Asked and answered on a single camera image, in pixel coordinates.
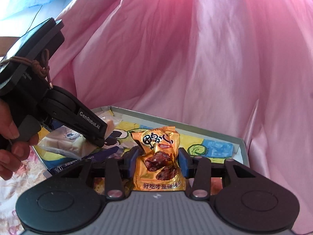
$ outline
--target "gray ridged surface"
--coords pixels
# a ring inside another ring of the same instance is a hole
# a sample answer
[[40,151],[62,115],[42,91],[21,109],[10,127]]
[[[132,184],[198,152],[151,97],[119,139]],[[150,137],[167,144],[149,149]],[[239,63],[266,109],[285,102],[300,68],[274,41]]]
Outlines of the gray ridged surface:
[[[109,203],[91,225],[71,235],[243,235],[217,218],[208,203],[184,192],[138,192]],[[292,235],[291,231],[277,235]],[[23,235],[36,235],[26,231]]]

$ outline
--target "plastic wrapper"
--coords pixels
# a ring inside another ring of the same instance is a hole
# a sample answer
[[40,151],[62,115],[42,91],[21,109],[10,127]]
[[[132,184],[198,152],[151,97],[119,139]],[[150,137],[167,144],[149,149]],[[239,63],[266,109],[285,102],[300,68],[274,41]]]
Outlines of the plastic wrapper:
[[[112,116],[110,110],[97,115],[108,125],[104,136],[106,139],[121,122],[121,119]],[[90,143],[83,135],[66,126],[62,126],[50,132],[38,143],[38,146],[48,152],[75,159],[82,159],[84,156],[98,149],[97,146]]]
[[[116,156],[122,156],[122,154],[123,154],[123,149],[120,149],[119,147],[116,146],[116,147],[112,147],[109,149],[101,150],[94,154],[90,154],[88,156],[85,156],[83,159],[89,159],[93,163],[101,163],[101,162],[104,162],[107,158],[114,158]],[[51,177],[52,175],[57,174],[67,169],[68,167],[72,166],[74,163],[79,162],[79,161],[80,160],[76,159],[71,162],[58,165],[57,167],[48,169],[47,172],[49,172],[49,174],[46,175],[47,173],[45,173],[44,175],[46,177]]]
[[180,137],[175,127],[132,132],[131,136],[145,152],[136,161],[134,190],[185,190],[185,178],[176,161]]

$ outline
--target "human hand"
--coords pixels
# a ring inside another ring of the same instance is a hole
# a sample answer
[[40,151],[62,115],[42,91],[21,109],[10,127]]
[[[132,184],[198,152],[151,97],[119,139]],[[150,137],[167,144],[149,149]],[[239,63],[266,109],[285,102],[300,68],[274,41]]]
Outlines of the human hand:
[[[19,132],[13,122],[10,108],[3,100],[0,99],[0,134],[6,139],[17,139]],[[15,142],[11,147],[11,152],[0,149],[0,177],[9,180],[13,172],[17,171],[29,156],[31,145],[38,143],[38,134],[32,136],[28,142]]]

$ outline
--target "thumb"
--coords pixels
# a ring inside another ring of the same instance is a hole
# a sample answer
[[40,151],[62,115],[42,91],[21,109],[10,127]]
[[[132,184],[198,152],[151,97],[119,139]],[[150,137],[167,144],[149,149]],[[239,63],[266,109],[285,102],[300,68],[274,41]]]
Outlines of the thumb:
[[13,122],[9,105],[0,99],[0,134],[6,139],[16,139],[19,132]]

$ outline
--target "pink fabric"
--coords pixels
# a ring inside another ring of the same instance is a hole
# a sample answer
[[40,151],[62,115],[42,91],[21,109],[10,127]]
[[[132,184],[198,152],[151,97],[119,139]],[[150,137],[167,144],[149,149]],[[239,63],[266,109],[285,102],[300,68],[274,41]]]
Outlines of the pink fabric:
[[59,18],[55,85],[244,138],[313,230],[312,0],[75,0]]

